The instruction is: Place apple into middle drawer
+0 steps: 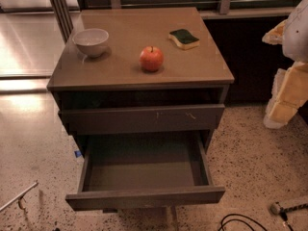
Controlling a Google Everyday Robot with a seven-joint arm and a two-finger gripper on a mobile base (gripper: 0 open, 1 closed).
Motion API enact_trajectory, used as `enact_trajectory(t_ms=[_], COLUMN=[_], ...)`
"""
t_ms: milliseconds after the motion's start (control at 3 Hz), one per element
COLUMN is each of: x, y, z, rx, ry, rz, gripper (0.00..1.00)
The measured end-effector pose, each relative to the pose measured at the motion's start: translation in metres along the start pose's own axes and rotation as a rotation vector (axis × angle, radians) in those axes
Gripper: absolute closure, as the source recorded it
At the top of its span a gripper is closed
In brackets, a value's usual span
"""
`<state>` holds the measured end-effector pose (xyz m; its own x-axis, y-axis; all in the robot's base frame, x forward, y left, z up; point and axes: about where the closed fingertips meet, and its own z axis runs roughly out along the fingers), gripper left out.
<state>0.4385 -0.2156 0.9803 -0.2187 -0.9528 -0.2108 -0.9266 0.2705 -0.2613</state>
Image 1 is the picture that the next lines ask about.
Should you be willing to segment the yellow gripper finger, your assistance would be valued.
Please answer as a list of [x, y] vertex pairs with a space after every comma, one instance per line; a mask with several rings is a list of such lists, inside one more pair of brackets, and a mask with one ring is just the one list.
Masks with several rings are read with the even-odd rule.
[[287, 70], [279, 68], [274, 76], [264, 125], [270, 129], [287, 125], [307, 101], [308, 64], [294, 62]]
[[271, 44], [271, 45], [281, 44], [285, 24], [286, 24], [286, 21], [283, 20], [279, 24], [277, 24], [274, 28], [272, 28], [267, 33], [265, 33], [264, 36], [262, 37], [262, 42]]

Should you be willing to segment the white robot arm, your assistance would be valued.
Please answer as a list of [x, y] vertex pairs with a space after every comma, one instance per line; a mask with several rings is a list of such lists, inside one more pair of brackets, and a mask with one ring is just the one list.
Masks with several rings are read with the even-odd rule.
[[287, 70], [277, 70], [264, 116], [266, 127], [279, 129], [308, 101], [308, 0], [265, 33], [262, 42], [281, 44], [283, 55], [294, 61]]

